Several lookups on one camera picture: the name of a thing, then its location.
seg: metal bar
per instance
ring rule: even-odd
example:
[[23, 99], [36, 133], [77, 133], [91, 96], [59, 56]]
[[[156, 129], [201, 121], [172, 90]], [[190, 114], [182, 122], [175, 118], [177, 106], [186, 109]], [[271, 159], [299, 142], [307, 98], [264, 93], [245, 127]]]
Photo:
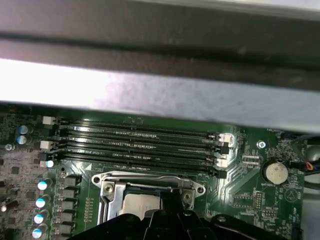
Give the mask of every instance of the metal bar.
[[318, 11], [214, 0], [155, 2], [0, 0], [0, 38], [264, 64], [320, 64], [320, 35], [314, 34], [320, 28]]
[[320, 95], [0, 60], [0, 101], [320, 132]]

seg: green circuit board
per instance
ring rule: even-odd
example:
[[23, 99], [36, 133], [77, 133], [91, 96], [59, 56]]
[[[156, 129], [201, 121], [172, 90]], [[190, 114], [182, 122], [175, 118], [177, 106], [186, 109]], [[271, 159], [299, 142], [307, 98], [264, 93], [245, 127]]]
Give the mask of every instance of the green circuit board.
[[[43, 125], [43, 116], [54, 117], [55, 128]], [[17, 239], [33, 239], [31, 234], [37, 227], [33, 217], [41, 211], [35, 205], [35, 201], [44, 194], [49, 195], [51, 201], [46, 206], [50, 211], [50, 218], [47, 219], [48, 229], [42, 239], [63, 239], [59, 227], [60, 204], [65, 186], [59, 179], [67, 176], [81, 176], [74, 196], [76, 207], [70, 228], [71, 234], [76, 235], [96, 226], [100, 189], [92, 184], [91, 178], [93, 175], [114, 170], [178, 175], [204, 185], [206, 193], [195, 199], [194, 211], [199, 217], [208, 220], [217, 214], [228, 214], [287, 239], [291, 239], [293, 227], [300, 225], [304, 173], [288, 168], [287, 180], [279, 185], [266, 181], [262, 174], [264, 164], [270, 160], [284, 163], [300, 161], [292, 149], [292, 139], [284, 137], [280, 130], [39, 107], [13, 110], [11, 106], [6, 106], [5, 111], [0, 113], [0, 120], [0, 144], [14, 145], [13, 150], [0, 150], [0, 156], [4, 160], [0, 166], [0, 179], [5, 178], [7, 181], [8, 198], [20, 200], [20, 205], [11, 210], [12, 214], [3, 214], [0, 218], [3, 223], [2, 229], [7, 227], [17, 230]], [[17, 144], [16, 139], [20, 135], [18, 129], [21, 125], [32, 126], [34, 129], [30, 134], [32, 142], [29, 144]], [[109, 145], [116, 146], [108, 148], [107, 151], [104, 148], [96, 149], [91, 142], [84, 146], [84, 149], [88, 146], [90, 149], [84, 153], [86, 157], [77, 157], [79, 153], [83, 153], [83, 149], [70, 142], [71, 135], [74, 140], [77, 131], [80, 130], [85, 133], [82, 138], [102, 141], [107, 136], [110, 137], [110, 129], [116, 129], [117, 133], [120, 133], [115, 134], [118, 137], [108, 142]], [[148, 134], [137, 135], [143, 131]], [[232, 136], [228, 143], [229, 152], [223, 155], [223, 166], [208, 160], [211, 153], [205, 150], [213, 144], [208, 136], [219, 134]], [[167, 155], [167, 148], [172, 148], [174, 142], [180, 138], [183, 145], [179, 148], [185, 152], [172, 150], [172, 153]], [[125, 151], [124, 145], [119, 143], [122, 141], [123, 144], [128, 139], [131, 143], [133, 141], [140, 145], [131, 144], [126, 148], [130, 149], [127, 155], [119, 155], [120, 150], [122, 153]], [[44, 152], [40, 148], [40, 141], [48, 140], [59, 142], [55, 151], [63, 152], [63, 157], [57, 154], [58, 160], [55, 161], [55, 166], [50, 168], [39, 160], [39, 154]], [[261, 142], [265, 143], [264, 147], [257, 145]], [[141, 144], [156, 148], [141, 149]], [[299, 146], [302, 153], [305, 147]], [[155, 164], [145, 164], [141, 161], [141, 156], [154, 160]], [[225, 171], [226, 178], [210, 174], [208, 169], [212, 166], [217, 171]], [[18, 179], [12, 172], [14, 167], [19, 168]], [[37, 183], [48, 177], [54, 180], [52, 187], [44, 191], [37, 189]], [[11, 195], [12, 189], [18, 189], [15, 196]]]

